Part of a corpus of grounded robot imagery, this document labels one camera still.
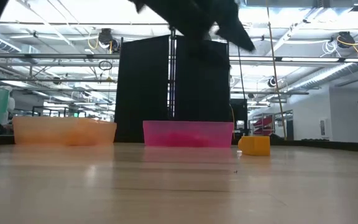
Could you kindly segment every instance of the orange plastic bin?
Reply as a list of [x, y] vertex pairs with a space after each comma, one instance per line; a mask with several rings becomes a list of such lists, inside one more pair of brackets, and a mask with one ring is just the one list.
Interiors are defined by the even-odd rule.
[[89, 118], [15, 117], [18, 145], [100, 146], [113, 144], [116, 123]]

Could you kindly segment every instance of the yellow cube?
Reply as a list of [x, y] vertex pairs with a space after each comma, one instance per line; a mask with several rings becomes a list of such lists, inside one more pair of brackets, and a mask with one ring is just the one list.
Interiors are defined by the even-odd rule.
[[243, 136], [239, 149], [250, 156], [270, 156], [270, 138], [268, 136]]

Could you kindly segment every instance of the pink plastic bin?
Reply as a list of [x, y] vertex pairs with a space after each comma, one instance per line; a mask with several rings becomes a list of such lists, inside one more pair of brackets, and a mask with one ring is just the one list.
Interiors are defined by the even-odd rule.
[[230, 147], [233, 123], [143, 121], [146, 146]]

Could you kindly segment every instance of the wooden floor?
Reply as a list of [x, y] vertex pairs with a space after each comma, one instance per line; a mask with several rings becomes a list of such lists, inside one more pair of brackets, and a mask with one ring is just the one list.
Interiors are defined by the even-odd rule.
[[358, 224], [358, 152], [3, 146], [0, 223]]

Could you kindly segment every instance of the ceiling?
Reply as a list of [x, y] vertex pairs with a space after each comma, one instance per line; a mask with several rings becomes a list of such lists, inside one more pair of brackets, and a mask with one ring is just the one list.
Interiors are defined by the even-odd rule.
[[[124, 41], [133, 41], [170, 33], [168, 24], [150, 9], [136, 13], [133, 4], [125, 0], [30, 0], [30, 9], [10, 0], [0, 18], [0, 38], [19, 48], [31, 45], [42, 54], [106, 54], [106, 49], [91, 49], [88, 37], [97, 37], [102, 28], [111, 28], [113, 36]], [[246, 27], [257, 48], [249, 53], [241, 50], [241, 55], [271, 56], [269, 19], [265, 7], [242, 7], [239, 19]], [[330, 39], [336, 38], [340, 31], [351, 33], [358, 43], [358, 12], [351, 8], [270, 8], [272, 40], [274, 54], [279, 57], [358, 57], [354, 48], [341, 49], [327, 46]], [[218, 27], [211, 29], [211, 38], [220, 40], [214, 35]], [[33, 37], [36, 32], [39, 38]], [[230, 45], [230, 56], [237, 57], [235, 45]], [[0, 64], [17, 70], [22, 74], [29, 73], [29, 67], [10, 66], [12, 60], [0, 60]], [[56, 63], [42, 59], [41, 62]], [[61, 62], [81, 62], [81, 60], [62, 60]], [[113, 68], [103, 72], [93, 66], [89, 67], [50, 67], [41, 71], [37, 77], [62, 77], [70, 79], [94, 79], [95, 74], [107, 78], [118, 76], [118, 60], [111, 60]], [[39, 72], [44, 67], [34, 67]], [[301, 78], [319, 70], [321, 67], [302, 63], [280, 64], [277, 66], [277, 78], [280, 86], [285, 88]], [[242, 89], [240, 81], [243, 76], [245, 91], [270, 90], [267, 80], [274, 76], [272, 65], [246, 64], [242, 74], [238, 63], [232, 64], [232, 91]], [[65, 83], [59, 85], [45, 84], [47, 88], [92, 88], [116, 90], [115, 83]], [[114, 100], [115, 92], [108, 96]]]

